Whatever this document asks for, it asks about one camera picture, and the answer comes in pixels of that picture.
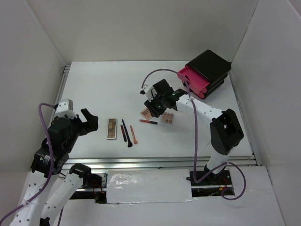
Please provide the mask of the pink top drawer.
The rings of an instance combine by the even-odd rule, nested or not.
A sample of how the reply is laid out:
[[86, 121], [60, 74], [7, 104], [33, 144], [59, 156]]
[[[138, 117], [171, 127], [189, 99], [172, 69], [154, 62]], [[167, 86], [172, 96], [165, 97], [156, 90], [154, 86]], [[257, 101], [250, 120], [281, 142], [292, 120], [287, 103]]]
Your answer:
[[179, 74], [186, 78], [190, 89], [203, 89], [207, 88], [210, 84], [210, 81], [205, 76], [189, 66], [181, 69]]

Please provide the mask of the pink drawer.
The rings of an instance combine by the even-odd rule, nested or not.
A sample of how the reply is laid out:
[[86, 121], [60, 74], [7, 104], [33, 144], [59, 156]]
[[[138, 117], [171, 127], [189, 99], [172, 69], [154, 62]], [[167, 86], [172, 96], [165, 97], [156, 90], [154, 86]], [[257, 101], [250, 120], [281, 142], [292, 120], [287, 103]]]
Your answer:
[[207, 88], [210, 84], [210, 81], [205, 76], [189, 66], [181, 69], [179, 74], [186, 78], [190, 89], [203, 89]]
[[209, 95], [209, 92], [207, 91], [207, 88], [203, 88], [203, 89], [190, 89], [190, 91], [192, 93], [194, 93], [200, 99], [205, 99]]

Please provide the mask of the orange lip gloss tube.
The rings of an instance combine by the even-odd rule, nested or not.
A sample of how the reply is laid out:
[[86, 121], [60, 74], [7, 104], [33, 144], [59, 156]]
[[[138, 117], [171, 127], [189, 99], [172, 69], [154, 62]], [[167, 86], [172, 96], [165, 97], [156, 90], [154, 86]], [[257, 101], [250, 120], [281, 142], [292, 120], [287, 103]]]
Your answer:
[[156, 121], [149, 121], [149, 120], [142, 120], [142, 119], [140, 119], [139, 121], [143, 122], [143, 123], [148, 123], [148, 124], [155, 124], [155, 125], [158, 124], [158, 122], [156, 122]]

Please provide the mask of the red slim lip liner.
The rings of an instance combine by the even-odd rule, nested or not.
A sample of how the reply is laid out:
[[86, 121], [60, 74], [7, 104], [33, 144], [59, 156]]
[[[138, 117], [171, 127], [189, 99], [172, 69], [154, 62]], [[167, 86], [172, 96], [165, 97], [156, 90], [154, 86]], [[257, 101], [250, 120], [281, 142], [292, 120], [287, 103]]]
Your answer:
[[126, 134], [125, 134], [124, 127], [123, 127], [123, 125], [120, 125], [120, 127], [121, 127], [121, 132], [122, 132], [122, 136], [123, 136], [124, 142], [127, 142], [127, 137], [126, 137]]

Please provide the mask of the black makeup brush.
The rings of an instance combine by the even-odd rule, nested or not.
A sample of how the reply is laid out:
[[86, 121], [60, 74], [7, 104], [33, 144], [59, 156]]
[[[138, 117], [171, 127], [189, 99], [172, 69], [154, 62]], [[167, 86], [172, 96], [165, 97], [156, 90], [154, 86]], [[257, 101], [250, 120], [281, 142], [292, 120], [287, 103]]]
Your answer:
[[129, 133], [128, 133], [128, 130], [127, 130], [127, 128], [126, 128], [126, 125], [125, 125], [125, 122], [124, 122], [123, 119], [122, 119], [122, 123], [123, 123], [124, 131], [125, 131], [125, 135], [126, 135], [126, 137], [127, 137], [127, 146], [128, 146], [128, 147], [132, 147], [133, 144], [132, 144], [132, 142], [131, 142], [131, 140], [130, 140]]

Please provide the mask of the pink makeup brush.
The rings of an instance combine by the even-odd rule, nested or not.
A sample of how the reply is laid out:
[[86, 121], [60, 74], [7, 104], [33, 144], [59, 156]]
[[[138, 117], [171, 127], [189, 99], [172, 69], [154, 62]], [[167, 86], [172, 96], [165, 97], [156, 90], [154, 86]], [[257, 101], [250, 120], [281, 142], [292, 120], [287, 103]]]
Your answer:
[[134, 144], [136, 145], [136, 144], [138, 144], [138, 141], [136, 140], [135, 132], [134, 132], [134, 129], [133, 129], [132, 125], [130, 125], [130, 129], [131, 129]]

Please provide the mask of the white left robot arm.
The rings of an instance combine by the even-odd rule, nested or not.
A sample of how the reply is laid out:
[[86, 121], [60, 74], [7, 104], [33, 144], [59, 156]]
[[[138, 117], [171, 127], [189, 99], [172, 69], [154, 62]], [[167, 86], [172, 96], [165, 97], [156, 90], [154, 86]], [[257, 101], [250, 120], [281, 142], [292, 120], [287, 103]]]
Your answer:
[[70, 168], [62, 185], [50, 195], [77, 139], [98, 130], [98, 117], [84, 108], [81, 112], [86, 121], [83, 122], [66, 103], [57, 104], [53, 106], [55, 117], [47, 127], [42, 106], [43, 103], [38, 111], [46, 137], [34, 155], [22, 203], [7, 214], [15, 216], [12, 226], [51, 226], [78, 188], [101, 183], [102, 178], [93, 174], [90, 167], [76, 163]]

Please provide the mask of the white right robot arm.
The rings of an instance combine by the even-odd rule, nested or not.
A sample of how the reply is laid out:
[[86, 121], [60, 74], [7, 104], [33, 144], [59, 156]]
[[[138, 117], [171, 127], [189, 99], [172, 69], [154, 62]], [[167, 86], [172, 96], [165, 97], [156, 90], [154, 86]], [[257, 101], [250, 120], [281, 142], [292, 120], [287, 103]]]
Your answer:
[[143, 84], [140, 93], [146, 95], [144, 104], [153, 117], [158, 118], [166, 109], [173, 109], [193, 116], [195, 126], [198, 126], [198, 120], [209, 126], [214, 150], [205, 165], [205, 180], [209, 184], [216, 184], [221, 179], [229, 153], [244, 138], [236, 113], [232, 109], [221, 110], [209, 106], [183, 89], [173, 90], [165, 79], [152, 86]]

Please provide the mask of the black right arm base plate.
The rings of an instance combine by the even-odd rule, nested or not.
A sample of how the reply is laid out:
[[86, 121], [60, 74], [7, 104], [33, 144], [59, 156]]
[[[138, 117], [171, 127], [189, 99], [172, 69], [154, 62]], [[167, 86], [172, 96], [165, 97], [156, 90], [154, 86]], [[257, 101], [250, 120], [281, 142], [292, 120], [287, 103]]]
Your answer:
[[232, 180], [229, 170], [222, 170], [219, 174], [215, 175], [211, 173], [201, 182], [196, 183], [193, 178], [193, 171], [190, 171], [190, 175], [186, 177], [186, 180], [190, 181], [192, 187], [228, 187], [232, 186]]

